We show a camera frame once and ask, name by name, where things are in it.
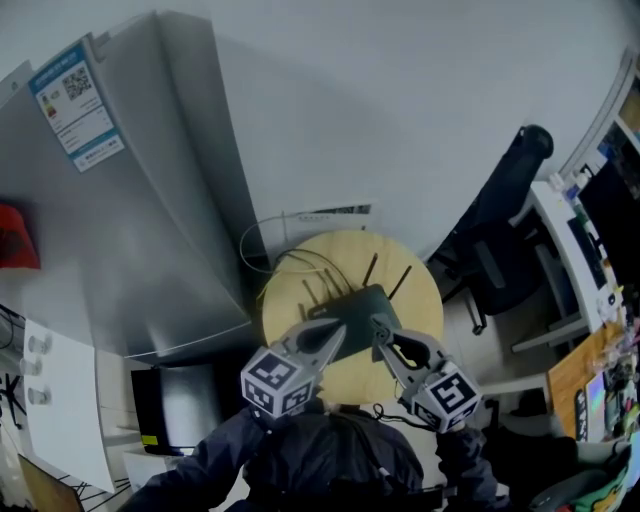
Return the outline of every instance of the desk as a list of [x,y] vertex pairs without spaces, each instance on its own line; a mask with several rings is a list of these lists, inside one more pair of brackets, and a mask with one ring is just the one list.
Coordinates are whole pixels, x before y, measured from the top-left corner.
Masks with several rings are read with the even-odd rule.
[[501,395],[542,389],[547,408],[558,415],[565,433],[575,439],[576,393],[580,389],[584,390],[587,383],[595,377],[593,362],[598,360],[604,348],[613,343],[622,332],[617,324],[605,324],[548,372],[485,384],[480,386],[481,391],[484,395]]
[[558,249],[578,299],[580,314],[567,322],[559,322],[557,328],[542,336],[515,344],[511,347],[513,352],[522,352],[545,343],[568,341],[580,334],[597,331],[602,326],[598,300],[606,301],[611,293],[608,286],[597,288],[587,260],[567,224],[569,219],[575,217],[575,213],[562,195],[552,190],[546,181],[533,182],[520,214],[512,222],[517,224],[532,208],[540,215]]
[[560,418],[566,434],[576,437],[575,396],[596,374],[593,362],[602,351],[622,334],[617,324],[606,324],[584,340],[573,352],[548,373],[548,386],[553,410]]
[[[318,252],[345,274],[354,289],[362,283],[374,254],[378,260],[369,278],[369,284],[382,285],[389,294],[408,266],[411,271],[391,303],[405,329],[431,334],[442,340],[444,315],[442,300],[433,277],[424,264],[406,247],[368,231],[333,231],[323,233],[299,248]],[[322,259],[310,254],[300,254],[318,268],[330,268]],[[304,263],[284,258],[277,271],[308,270]],[[345,288],[335,275],[336,283]],[[305,310],[314,304],[302,281],[305,280],[319,303],[329,300],[327,288],[314,274],[281,273],[273,278],[264,298],[262,323],[267,343],[277,341],[289,328],[301,321],[298,304]],[[394,397],[395,380],[384,362],[373,363],[371,349],[361,351],[329,365],[322,381],[320,394],[330,402],[360,405],[385,401]]]

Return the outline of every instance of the dark jacket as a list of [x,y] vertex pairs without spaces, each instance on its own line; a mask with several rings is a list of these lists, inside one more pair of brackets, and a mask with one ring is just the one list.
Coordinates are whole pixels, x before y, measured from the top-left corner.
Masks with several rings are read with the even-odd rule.
[[[381,477],[378,464],[409,491],[422,487],[422,467],[404,436],[365,415],[303,414],[268,432],[244,409],[175,470],[151,478],[120,510],[208,510],[225,500],[243,465],[251,494],[234,504],[233,512],[277,509],[287,503],[278,500],[288,497],[303,497],[312,506],[323,497],[344,493],[341,482],[359,496],[389,496],[394,487]],[[495,496],[497,484],[488,462],[480,457],[480,439],[471,429],[438,436],[440,469],[448,484],[458,488],[458,496],[449,499],[449,511],[509,507],[507,499]]]

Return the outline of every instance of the refrigerator door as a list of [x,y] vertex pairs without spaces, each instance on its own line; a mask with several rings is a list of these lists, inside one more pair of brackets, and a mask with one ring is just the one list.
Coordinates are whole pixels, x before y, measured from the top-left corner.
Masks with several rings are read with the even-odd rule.
[[156,17],[101,41],[82,44],[124,150],[80,173],[28,87],[0,108],[0,202],[24,215],[42,267],[1,269],[0,303],[152,363],[245,341],[237,259],[185,133]]

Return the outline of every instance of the black router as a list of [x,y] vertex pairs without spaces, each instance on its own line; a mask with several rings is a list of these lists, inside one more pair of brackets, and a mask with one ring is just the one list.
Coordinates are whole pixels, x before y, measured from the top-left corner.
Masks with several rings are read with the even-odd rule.
[[342,290],[338,287],[337,283],[333,279],[333,276],[329,272],[329,269],[325,269],[325,273],[329,278],[329,281],[333,284],[333,287],[337,291],[337,298],[331,299],[324,304],[318,304],[318,300],[311,291],[306,280],[303,281],[303,285],[309,292],[314,304],[308,312],[305,312],[302,304],[298,304],[300,308],[300,314],[303,320],[313,320],[317,318],[337,318],[340,322],[347,326],[347,335],[342,344],[342,347],[338,351],[334,361],[339,361],[345,357],[349,357],[353,354],[357,354],[362,350],[366,350],[371,347],[373,337],[375,334],[374,326],[371,324],[371,315],[385,314],[389,319],[389,322],[393,327],[400,328],[400,321],[393,310],[391,299],[397,293],[398,289],[406,279],[407,275],[411,271],[411,266],[408,266],[400,280],[394,287],[393,291],[387,296],[379,284],[369,285],[369,277],[378,260],[378,254],[375,253],[369,264],[369,268],[362,282],[362,288],[359,290],[353,290],[351,286],[351,292],[343,294]]

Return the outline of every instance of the white cable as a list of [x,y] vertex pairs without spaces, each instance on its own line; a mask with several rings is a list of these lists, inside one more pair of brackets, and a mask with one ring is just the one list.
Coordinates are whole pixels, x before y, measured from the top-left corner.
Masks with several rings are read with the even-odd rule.
[[[285,215],[284,213],[281,213],[280,215],[274,215],[273,217],[267,217],[266,219],[262,219],[259,220],[258,222],[251,224],[251,226],[249,226],[247,229],[244,230],[244,233],[242,233],[242,236],[240,237],[240,242],[238,243],[238,252],[240,253],[240,258],[242,259],[242,262],[249,267],[251,270],[255,270],[256,272],[260,272],[261,274],[273,274],[274,271],[273,270],[264,270],[262,268],[258,268],[258,267],[254,267],[253,265],[251,265],[251,263],[249,263],[247,261],[247,259],[244,257],[244,252],[242,250],[243,245],[244,245],[244,239],[247,237],[247,235],[249,234],[249,231],[251,231],[253,228],[259,226],[260,224],[263,224],[265,222],[269,222],[272,220],[277,220],[277,219],[281,219],[282,222],[284,223],[284,219],[287,219],[289,217],[296,217],[298,215],[300,215],[301,213],[304,212],[298,212],[298,213],[290,213],[288,215]],[[295,271],[287,271],[287,273],[297,273]]]

